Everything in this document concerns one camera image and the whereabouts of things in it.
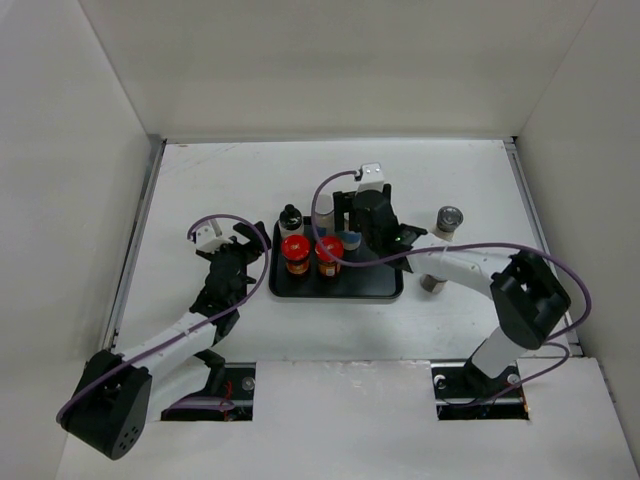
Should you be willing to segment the silver-lid bead jar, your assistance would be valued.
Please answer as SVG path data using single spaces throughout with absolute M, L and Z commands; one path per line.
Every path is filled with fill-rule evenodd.
M 355 251 L 360 247 L 361 234 L 350 230 L 345 230 L 340 233 L 340 238 L 345 251 Z
M 330 195 L 320 194 L 316 200 L 313 218 L 319 237 L 334 235 L 334 203 Z

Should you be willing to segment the red-lid chili sauce jar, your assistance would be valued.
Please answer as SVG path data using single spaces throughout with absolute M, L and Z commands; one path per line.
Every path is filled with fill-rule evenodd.
M 281 255 L 288 275 L 302 279 L 310 269 L 311 243 L 301 234 L 286 237 L 281 242 Z
M 315 245 L 315 258 L 317 273 L 323 281 L 337 280 L 341 273 L 342 265 L 338 259 L 344 256 L 342 241 L 335 236 L 325 236 Z

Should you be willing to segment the black-cap clear bottle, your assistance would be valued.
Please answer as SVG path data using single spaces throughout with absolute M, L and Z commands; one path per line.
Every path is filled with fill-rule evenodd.
M 278 227 L 282 239 L 292 235 L 303 235 L 304 219 L 300 210 L 293 204 L 286 204 L 279 214 Z

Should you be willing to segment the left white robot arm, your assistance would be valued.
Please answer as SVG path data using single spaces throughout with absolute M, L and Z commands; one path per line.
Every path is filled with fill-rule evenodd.
M 240 307 L 261 285 L 248 267 L 267 262 L 272 243 L 261 221 L 234 215 L 234 233 L 226 237 L 217 224 L 220 218 L 210 215 L 188 230 L 197 256 L 209 264 L 188 311 L 136 347 L 94 354 L 57 413 L 63 430 L 110 460 L 125 456 L 148 422 L 166 410 L 181 409 L 184 398 L 197 392 L 210 399 L 223 390 L 225 362 L 212 349 L 231 332 Z

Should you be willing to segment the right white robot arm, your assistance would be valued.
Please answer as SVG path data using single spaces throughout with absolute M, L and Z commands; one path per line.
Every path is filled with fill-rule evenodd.
M 440 208 L 434 230 L 428 231 L 400 223 L 390 195 L 390 185 L 333 193 L 335 223 L 360 233 L 384 265 L 420 276 L 428 291 L 453 282 L 492 301 L 498 325 L 460 374 L 471 393 L 487 395 L 513 362 L 543 345 L 571 300 L 538 253 L 520 250 L 504 256 L 462 250 L 452 242 L 463 223 L 458 208 Z

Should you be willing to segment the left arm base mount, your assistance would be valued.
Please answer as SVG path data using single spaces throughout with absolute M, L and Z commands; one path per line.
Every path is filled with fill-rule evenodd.
M 246 422 L 253 420 L 255 363 L 228 363 L 205 350 L 190 357 L 192 370 L 185 393 L 161 411 L 166 422 Z

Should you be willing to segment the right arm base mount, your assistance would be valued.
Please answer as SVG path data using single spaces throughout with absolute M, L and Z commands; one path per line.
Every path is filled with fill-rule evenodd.
M 528 420 L 516 362 L 490 378 L 470 360 L 431 363 L 435 409 L 441 421 Z

